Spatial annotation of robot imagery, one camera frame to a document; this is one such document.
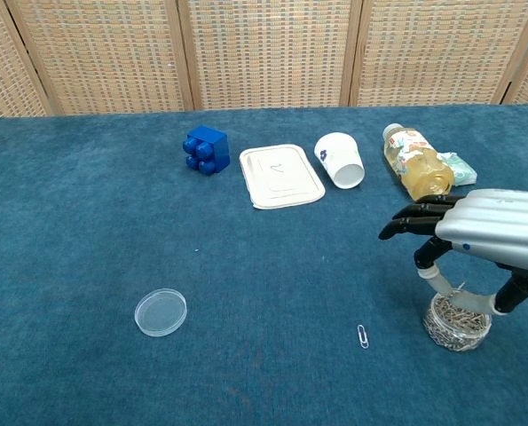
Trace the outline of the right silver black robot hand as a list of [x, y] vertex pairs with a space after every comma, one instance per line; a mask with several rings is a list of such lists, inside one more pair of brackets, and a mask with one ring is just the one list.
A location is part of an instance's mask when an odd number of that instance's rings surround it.
[[[418, 275], [450, 304], [469, 312], [506, 315], [528, 298], [528, 191], [476, 189], [465, 195], [422, 196], [396, 213], [380, 231], [428, 236], [414, 252]], [[511, 273], [496, 293], [455, 289], [437, 267], [450, 250], [480, 257]]]

